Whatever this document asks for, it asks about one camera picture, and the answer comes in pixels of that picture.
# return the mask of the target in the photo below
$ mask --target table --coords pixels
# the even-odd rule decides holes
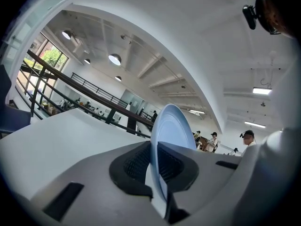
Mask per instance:
[[[0,165],[10,188],[30,200],[78,161],[145,140],[73,109],[1,139]]]

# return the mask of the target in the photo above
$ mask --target cap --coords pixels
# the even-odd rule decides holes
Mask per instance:
[[[252,137],[254,137],[254,132],[253,132],[252,130],[247,130],[247,131],[245,132],[245,134],[251,135]]]

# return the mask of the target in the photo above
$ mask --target fluorescent light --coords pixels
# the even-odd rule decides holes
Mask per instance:
[[[116,65],[121,65],[121,57],[118,54],[109,55],[109,60],[111,60]]]
[[[248,125],[251,125],[251,126],[258,126],[258,127],[261,127],[261,128],[265,128],[265,126],[263,126],[263,125],[252,123],[252,122],[248,122],[248,121],[245,121],[245,124],[248,124]]]
[[[259,87],[253,88],[254,94],[268,95],[271,91],[272,91],[272,89],[269,89],[269,88],[259,88]]]
[[[63,36],[66,38],[66,39],[71,39],[71,32],[68,31],[68,30],[65,30],[62,32]]]
[[[201,114],[205,114],[205,112],[203,111],[195,111],[195,110],[190,110],[191,112],[196,112],[196,113],[201,113]]]
[[[121,81],[121,77],[120,76],[116,76],[115,79],[117,79],[118,81]]]
[[[198,115],[199,116],[199,113],[197,113],[197,112],[193,112],[193,111],[188,111],[188,112],[190,112],[190,113],[192,113],[194,115]]]

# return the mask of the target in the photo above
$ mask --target round pendant light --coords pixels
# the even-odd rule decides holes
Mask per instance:
[[[71,39],[71,32],[68,31],[68,30],[65,30],[62,32],[63,36],[66,38],[66,39]]]
[[[111,60],[116,65],[121,65],[121,57],[118,54],[109,55],[109,60]]]
[[[117,79],[118,81],[121,81],[121,77],[120,76],[116,76],[115,79]]]
[[[84,59],[84,61],[85,61],[88,65],[91,64],[91,61],[90,61],[90,59],[88,59],[88,58]]]

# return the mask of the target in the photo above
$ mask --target metal railing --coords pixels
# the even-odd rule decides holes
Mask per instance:
[[[151,121],[152,116],[150,116],[149,114],[145,113],[145,112],[141,112],[141,117]]]
[[[72,73],[71,79],[73,79],[77,83],[81,84],[82,86],[88,88],[89,90],[93,91],[97,95],[102,96],[102,97],[106,98],[107,100],[110,100],[111,102],[122,106],[123,108],[127,107],[127,103],[125,101],[111,95],[107,91],[99,88],[98,86],[96,86],[96,85],[90,83],[89,81],[85,80],[84,78],[80,77],[76,73]]]
[[[120,127],[122,129],[125,129],[127,132],[131,132],[133,134],[137,134],[138,136],[143,136],[143,137],[147,137],[150,138],[150,136],[145,135],[139,131],[135,131],[134,129],[130,129],[127,128],[125,126],[119,125],[117,122],[114,121],[113,116],[115,114],[115,112],[119,112],[124,116],[127,116],[128,118],[131,118],[132,120],[136,120],[139,121],[147,126],[152,127],[153,123],[145,118],[140,117],[139,115],[136,115],[135,113],[132,113],[128,110],[126,110],[124,107],[114,103],[113,101],[107,100],[103,97],[100,97],[99,95],[97,95],[96,93],[92,92],[91,90],[87,89],[85,86],[78,84],[77,82],[75,82],[74,80],[72,80],[70,77],[66,76],[65,74],[61,73],[60,71],[56,70],[55,68],[51,67],[50,65],[48,65],[44,60],[42,60],[41,58],[37,57],[34,53],[32,53],[30,50],[27,52],[33,59],[35,59],[40,65],[43,66],[43,69],[40,72],[37,72],[36,70],[32,69],[25,61],[24,62],[24,66],[20,69],[20,72],[22,73],[22,75],[26,78],[27,83],[31,84],[31,86],[34,88],[33,94],[31,94],[32,91],[28,91],[26,89],[26,86],[24,86],[24,84],[21,83],[20,79],[17,78],[17,80],[19,81],[21,87],[24,90],[25,94],[28,94],[29,96],[29,100],[31,102],[31,104],[26,101],[25,103],[31,108],[31,114],[33,116],[33,114],[36,114],[40,119],[41,116],[35,111],[35,105],[38,105],[38,109],[42,110],[44,113],[46,113],[49,116],[52,116],[53,114],[50,113],[48,111],[47,108],[44,108],[44,105],[42,103],[42,99],[44,99],[45,101],[47,101],[47,106],[50,107],[54,107],[56,113],[62,113],[66,110],[69,109],[73,109],[73,108],[80,108],[81,110],[83,110],[84,112],[92,115],[93,117],[99,119],[99,120],[103,120],[105,123],[107,124],[111,124],[117,127]],[[26,74],[24,73],[23,69],[26,68],[26,70],[31,72],[31,75],[36,76],[37,82],[33,83],[30,78],[28,78],[26,76]],[[70,85],[71,87],[75,88],[76,90],[80,91],[81,93],[85,94],[87,97],[103,104],[104,106],[107,106],[111,109],[109,115],[107,117],[101,116],[99,114],[94,113],[93,111],[91,111],[89,108],[78,104],[77,102],[75,102],[74,100],[70,99],[69,97],[67,97],[66,95],[64,95],[62,92],[60,92],[59,90],[57,90],[56,88],[54,88],[52,85],[50,85],[46,80],[44,80],[43,78],[45,78],[45,70],[50,71],[55,77],[59,78],[60,80],[62,80],[63,82],[65,82],[66,84]],[[67,102],[67,104],[69,106],[67,107],[61,107],[59,105],[57,105],[54,101],[52,101],[49,97],[47,97],[42,91],[39,90],[39,84],[40,82],[45,83],[45,86],[50,87],[55,93],[57,93],[58,95],[60,95],[62,98],[65,99],[65,101]],[[40,94],[41,99],[38,102],[37,101],[37,94]]]

